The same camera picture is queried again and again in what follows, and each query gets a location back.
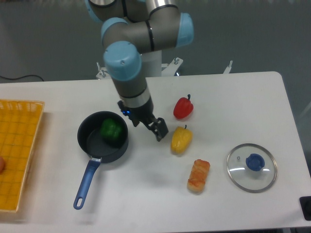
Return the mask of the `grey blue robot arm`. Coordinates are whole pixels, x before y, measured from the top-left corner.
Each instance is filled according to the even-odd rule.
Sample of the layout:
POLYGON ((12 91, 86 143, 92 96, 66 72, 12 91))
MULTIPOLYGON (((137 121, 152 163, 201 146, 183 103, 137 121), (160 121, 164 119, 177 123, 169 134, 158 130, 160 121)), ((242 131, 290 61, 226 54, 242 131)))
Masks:
POLYGON ((142 55, 192 43, 191 16, 174 0, 87 0, 89 15, 101 27, 103 60, 120 97, 118 106, 134 126, 142 123, 157 141, 168 133, 153 114, 142 55))

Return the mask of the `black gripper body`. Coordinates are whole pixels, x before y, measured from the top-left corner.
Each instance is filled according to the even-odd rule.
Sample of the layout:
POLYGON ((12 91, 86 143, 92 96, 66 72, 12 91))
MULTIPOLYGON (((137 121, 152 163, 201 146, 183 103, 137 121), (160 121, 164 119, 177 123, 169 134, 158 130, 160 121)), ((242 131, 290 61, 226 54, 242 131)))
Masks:
POLYGON ((124 98, 118 102, 118 106, 124 116, 130 120, 136 118, 144 125, 151 123, 151 119, 155 118, 153 114, 154 105, 151 97, 147 100, 141 98, 139 100, 137 98, 124 98))

